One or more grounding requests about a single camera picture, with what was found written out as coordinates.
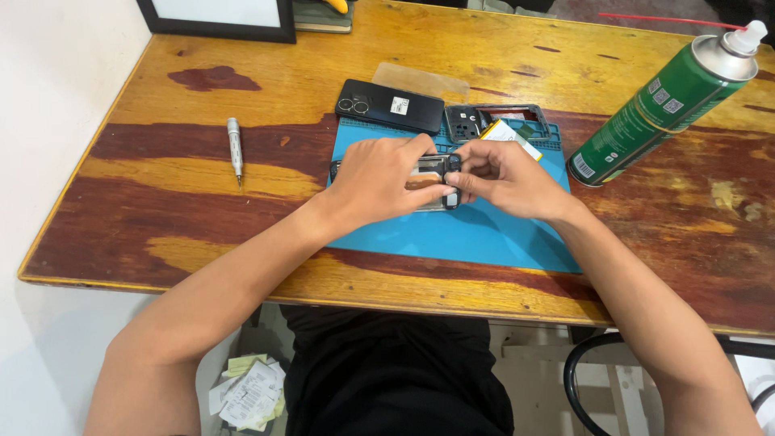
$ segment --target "black pants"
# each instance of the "black pants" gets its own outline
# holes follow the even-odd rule
[[[319,338],[333,331],[363,326],[369,321],[401,323],[412,318],[422,319],[437,327],[450,339],[470,349],[474,356],[486,359],[490,367],[495,363],[495,357],[490,353],[490,325],[487,320],[481,318],[438,317],[285,304],[280,305],[280,312],[288,321],[288,328],[296,335],[293,349],[297,353],[304,352]]]

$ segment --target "picture frame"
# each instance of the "picture frame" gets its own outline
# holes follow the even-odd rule
[[[156,0],[158,5],[164,3],[165,13],[169,14],[171,7],[181,9],[181,15],[191,15],[190,8],[183,10],[178,0]],[[244,0],[233,0],[244,3]],[[296,30],[293,18],[291,0],[264,0],[277,3],[277,18],[279,26],[257,26],[234,22],[200,21],[197,19],[174,19],[159,17],[154,0],[137,0],[137,5],[143,13],[148,29],[152,33],[171,33],[175,35],[210,36],[213,38],[230,38],[234,40],[266,41],[272,43],[296,43]],[[222,7],[222,0],[199,0],[198,4],[207,7]]]

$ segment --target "phone sticker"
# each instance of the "phone sticker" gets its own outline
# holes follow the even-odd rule
[[[393,97],[393,104],[390,111],[397,113],[398,115],[406,115],[406,111],[409,109],[409,100],[402,99],[401,97]]]

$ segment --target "blue silicone mat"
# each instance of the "blue silicone mat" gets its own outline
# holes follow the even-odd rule
[[[515,130],[528,123],[540,131],[537,122],[504,119]],[[532,142],[543,157],[539,161],[565,190],[570,191],[562,152],[562,138],[556,124],[549,125],[552,138]],[[416,133],[342,117],[336,132],[332,161],[341,160],[350,144],[382,137],[413,137]],[[441,153],[457,148],[442,126],[433,138]],[[376,251],[424,258],[469,261],[559,272],[581,272],[557,233],[537,220],[524,220],[501,212],[484,199],[445,212],[421,212],[370,224],[328,245],[350,250]]]

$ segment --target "person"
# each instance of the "person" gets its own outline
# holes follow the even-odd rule
[[[200,434],[195,376],[205,353],[330,241],[449,194],[407,191],[426,135],[364,140],[336,181],[280,222],[192,274],[135,317],[105,353],[85,434]],[[517,143],[472,140],[447,182],[543,220],[565,241],[662,396],[665,434],[762,434],[703,320]],[[283,307],[296,333],[287,434],[510,434],[486,320]]]

